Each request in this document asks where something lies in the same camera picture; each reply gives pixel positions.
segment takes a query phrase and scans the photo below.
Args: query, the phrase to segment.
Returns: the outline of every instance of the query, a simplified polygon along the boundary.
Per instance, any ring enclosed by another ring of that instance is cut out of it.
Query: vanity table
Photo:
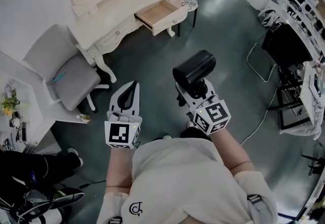
[[[176,7],[168,0],[71,1],[78,19],[69,28],[79,43],[77,48],[85,56],[90,55],[97,66],[110,75],[113,83],[116,77],[104,63],[104,54],[114,51],[123,37],[141,25],[154,36],[166,29],[173,37],[172,26],[187,16],[186,7]]]

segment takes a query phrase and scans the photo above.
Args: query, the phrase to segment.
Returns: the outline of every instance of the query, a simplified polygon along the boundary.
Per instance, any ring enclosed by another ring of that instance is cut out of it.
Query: chair base
[[[249,67],[250,67],[250,68],[255,72],[255,74],[259,77],[260,80],[262,80],[264,83],[267,83],[267,82],[269,82],[269,80],[270,80],[270,78],[271,78],[272,72],[273,72],[273,70],[274,70],[276,64],[274,64],[274,65],[272,66],[268,78],[267,78],[267,79],[264,79],[264,78],[263,78],[263,77],[262,77],[262,76],[261,76],[261,75],[260,75],[260,74],[259,74],[259,73],[254,69],[254,68],[253,68],[253,66],[248,62],[248,58],[250,57],[252,51],[253,51],[254,48],[256,47],[256,44],[257,44],[257,42],[253,45],[253,47],[251,48],[249,54],[247,55],[247,57],[246,57],[246,63],[247,63],[247,65],[248,65],[248,66],[249,66]]]
[[[99,84],[95,87],[95,89],[99,89],[99,88],[103,88],[103,89],[109,89],[110,86],[108,84]],[[95,105],[92,102],[91,96],[90,94],[87,95],[87,101],[89,103],[90,109],[94,112],[97,113],[98,109],[95,107]]]

